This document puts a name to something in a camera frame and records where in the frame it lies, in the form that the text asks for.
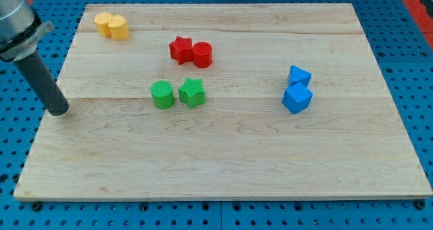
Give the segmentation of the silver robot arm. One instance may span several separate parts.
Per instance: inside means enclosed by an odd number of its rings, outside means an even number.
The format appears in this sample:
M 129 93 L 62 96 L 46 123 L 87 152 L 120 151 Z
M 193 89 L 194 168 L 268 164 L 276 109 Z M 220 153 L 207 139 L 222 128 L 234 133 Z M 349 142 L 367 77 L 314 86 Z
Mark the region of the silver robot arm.
M 1 0 L 1 60 L 12 62 L 31 55 L 53 29 L 50 21 L 41 21 L 27 0 Z

